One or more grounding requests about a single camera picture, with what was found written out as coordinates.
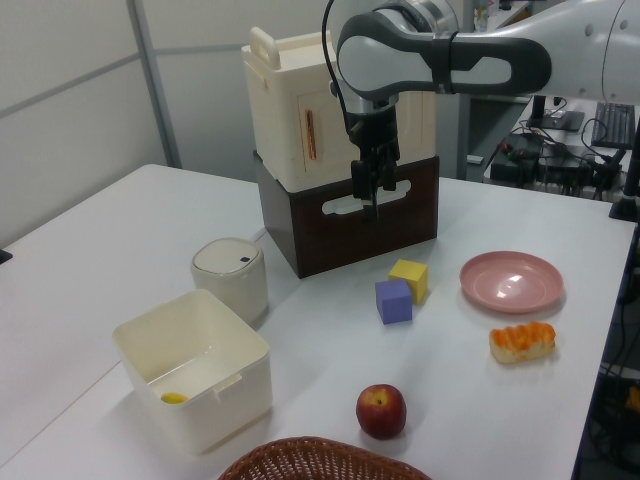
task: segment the foam block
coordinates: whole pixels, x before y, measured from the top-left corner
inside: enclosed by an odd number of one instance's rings
[[[389,280],[406,280],[413,303],[418,305],[429,289],[429,267],[424,263],[398,260],[389,272]]]
[[[412,320],[411,301],[411,290],[405,280],[376,283],[376,305],[385,325]]]

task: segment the dark brown box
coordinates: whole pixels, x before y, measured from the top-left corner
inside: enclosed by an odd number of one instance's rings
[[[299,278],[437,236],[437,156],[398,166],[397,181],[409,180],[411,189],[404,198],[380,205],[379,218],[372,221],[365,221],[362,210],[322,212],[325,202],[352,194],[351,180],[289,193],[257,153],[254,157],[265,227]]]

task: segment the white plastic box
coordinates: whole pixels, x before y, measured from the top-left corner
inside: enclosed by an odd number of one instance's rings
[[[336,68],[333,47],[331,60]],[[274,40],[259,28],[242,48],[256,150],[289,193],[351,178],[359,151],[349,141],[320,33]],[[398,165],[435,156],[436,97],[403,92],[396,106]]]
[[[269,346],[207,290],[120,325],[113,340],[136,393],[184,452],[204,452],[271,407]],[[165,403],[169,392],[189,400]]]

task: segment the basket rim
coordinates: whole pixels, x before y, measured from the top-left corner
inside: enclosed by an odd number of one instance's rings
[[[366,464],[373,466],[378,472],[382,473],[382,478],[393,479],[415,479],[415,480],[431,480],[429,476],[418,470],[417,468],[400,460],[396,460],[372,451],[366,450],[362,447],[350,445],[336,440],[331,440],[317,436],[302,436],[302,437],[288,437],[273,440],[263,445],[260,445],[250,452],[244,454],[238,458],[233,464],[231,464],[220,475],[219,480],[232,480],[239,478],[253,478],[250,470],[258,469],[260,471],[266,471],[266,464],[269,461],[277,459],[278,462],[288,462],[295,456],[296,460],[300,460],[300,453],[311,453],[317,460],[317,452],[331,453],[332,458],[339,457],[341,460],[356,464]],[[269,475],[264,473],[265,478],[301,478],[301,472],[292,473],[286,476],[272,476],[274,472],[270,472]],[[338,478],[329,477],[323,474],[322,478]]]

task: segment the wicker basket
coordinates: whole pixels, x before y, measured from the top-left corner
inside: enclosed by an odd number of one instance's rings
[[[285,438],[244,455],[220,480],[431,480],[406,463],[318,437]]]

